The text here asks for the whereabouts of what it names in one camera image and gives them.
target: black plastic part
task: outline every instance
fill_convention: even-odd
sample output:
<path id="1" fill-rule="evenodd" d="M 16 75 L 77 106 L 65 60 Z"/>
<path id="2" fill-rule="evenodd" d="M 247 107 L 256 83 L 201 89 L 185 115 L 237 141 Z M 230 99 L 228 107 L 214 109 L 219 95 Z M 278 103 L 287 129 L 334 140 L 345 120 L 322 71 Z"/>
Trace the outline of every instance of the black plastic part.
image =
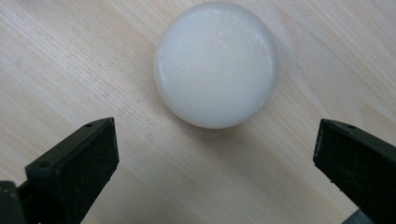
<path id="1" fill-rule="evenodd" d="M 314 162 L 374 223 L 396 223 L 396 147 L 349 124 L 323 119 Z"/>
<path id="2" fill-rule="evenodd" d="M 0 199 L 0 212 L 7 211 L 0 216 L 0 223 L 80 223 L 118 163 L 114 119 L 99 119 L 82 126 L 26 166 L 25 183 L 15 189 L 8 182 L 13 185 L 12 195 L 19 197 Z"/>
<path id="3" fill-rule="evenodd" d="M 10 181 L 0 181 L 0 223 L 26 223 L 17 188 Z"/>

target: white ball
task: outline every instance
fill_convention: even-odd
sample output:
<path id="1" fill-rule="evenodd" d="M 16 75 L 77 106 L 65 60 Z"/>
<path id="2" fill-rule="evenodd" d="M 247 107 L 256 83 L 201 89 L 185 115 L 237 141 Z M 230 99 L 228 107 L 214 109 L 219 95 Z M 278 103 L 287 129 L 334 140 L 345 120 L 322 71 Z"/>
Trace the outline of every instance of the white ball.
<path id="1" fill-rule="evenodd" d="M 228 3 L 185 11 L 157 48 L 154 75 L 169 108 L 196 126 L 237 125 L 264 105 L 276 81 L 276 48 L 252 12 Z"/>

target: table surface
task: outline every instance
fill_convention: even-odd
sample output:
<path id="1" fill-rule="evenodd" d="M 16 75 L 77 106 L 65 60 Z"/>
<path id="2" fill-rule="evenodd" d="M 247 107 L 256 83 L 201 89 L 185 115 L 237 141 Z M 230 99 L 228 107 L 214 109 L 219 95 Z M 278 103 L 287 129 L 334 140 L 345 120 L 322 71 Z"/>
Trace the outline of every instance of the table surface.
<path id="1" fill-rule="evenodd" d="M 356 206 L 312 162 L 320 119 L 396 145 L 396 3 L 230 1 L 276 41 L 264 108 L 225 130 L 164 104 L 153 56 L 203 1 L 0 0 L 0 179 L 114 117 L 120 165 L 83 223 L 341 223 Z"/>

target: wood grain surface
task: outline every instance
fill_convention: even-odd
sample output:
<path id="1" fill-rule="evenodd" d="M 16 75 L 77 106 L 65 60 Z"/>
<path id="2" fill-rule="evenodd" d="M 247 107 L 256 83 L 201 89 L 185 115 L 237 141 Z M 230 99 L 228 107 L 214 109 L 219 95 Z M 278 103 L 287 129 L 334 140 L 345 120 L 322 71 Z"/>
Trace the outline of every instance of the wood grain surface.
<path id="1" fill-rule="evenodd" d="M 319 121 L 396 145 L 396 3 L 230 1 L 273 33 L 276 88 L 255 117 L 206 130 L 153 78 L 163 31 L 204 1 L 0 0 L 0 179 L 81 125 L 116 121 L 120 165 L 83 223 L 341 223 L 356 206 L 312 162 Z"/>

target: wooden table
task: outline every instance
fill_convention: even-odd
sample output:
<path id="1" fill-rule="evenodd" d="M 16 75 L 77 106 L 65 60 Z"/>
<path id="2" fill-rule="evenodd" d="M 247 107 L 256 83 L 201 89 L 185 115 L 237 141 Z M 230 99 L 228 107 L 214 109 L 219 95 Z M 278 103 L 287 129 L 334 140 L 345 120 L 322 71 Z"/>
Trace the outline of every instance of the wooden table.
<path id="1" fill-rule="evenodd" d="M 114 117 L 120 165 L 83 223 L 341 223 L 356 206 L 312 162 L 322 118 L 396 145 L 396 3 L 230 1 L 272 31 L 276 88 L 255 117 L 178 119 L 152 62 L 202 1 L 0 0 L 0 179 L 81 125 Z"/>

